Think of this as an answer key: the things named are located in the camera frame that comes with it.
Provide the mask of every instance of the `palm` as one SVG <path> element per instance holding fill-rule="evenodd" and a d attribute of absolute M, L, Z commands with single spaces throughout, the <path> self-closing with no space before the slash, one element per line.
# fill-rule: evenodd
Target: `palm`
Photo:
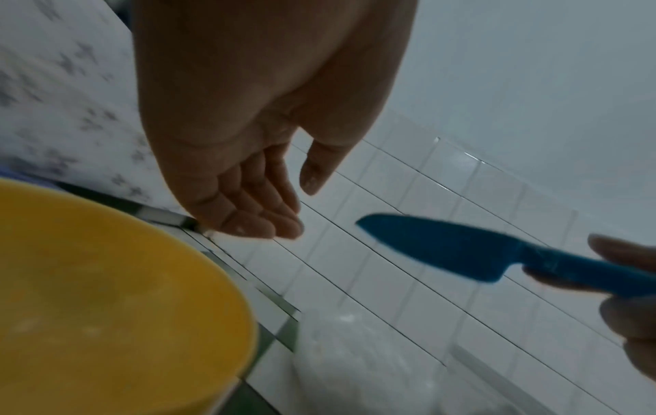
<path fill-rule="evenodd" d="M 232 235 L 302 233 L 283 159 L 292 134 L 301 126 L 314 138 L 301 171 L 314 194 L 380 112 L 415 9 L 281 4 L 135 8 L 141 116 L 162 173 L 188 212 Z"/>

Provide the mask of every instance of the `yellow bowl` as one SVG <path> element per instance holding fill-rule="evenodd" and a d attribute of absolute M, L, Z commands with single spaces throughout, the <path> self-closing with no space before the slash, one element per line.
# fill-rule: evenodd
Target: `yellow bowl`
<path fill-rule="evenodd" d="M 4 414 L 201 414 L 248 365 L 247 302 L 129 215 L 0 180 Z"/>

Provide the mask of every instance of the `tile wall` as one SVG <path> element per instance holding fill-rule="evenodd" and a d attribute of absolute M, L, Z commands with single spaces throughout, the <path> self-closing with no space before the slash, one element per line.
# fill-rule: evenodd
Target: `tile wall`
<path fill-rule="evenodd" d="M 299 132 L 287 154 L 295 186 L 310 143 Z M 587 256 L 594 256 L 589 233 L 627 237 L 622 232 L 389 110 L 319 196 L 299 194 L 306 227 L 299 240 L 213 239 L 296 308 L 297 319 L 310 308 L 364 311 L 427 366 L 439 367 L 457 343 L 558 415 L 656 413 L 654 385 L 630 365 L 621 339 L 599 317 L 603 296 L 541 286 L 517 267 L 497 284 L 479 285 L 392 252 L 354 222 L 376 212 L 449 219 Z M 266 318 L 282 324 L 275 315 Z M 283 415 L 300 413 L 283 367 L 289 350 L 276 345 L 267 353 L 275 356 L 258 364 L 264 366 L 255 369 L 252 386 L 271 395 Z"/>

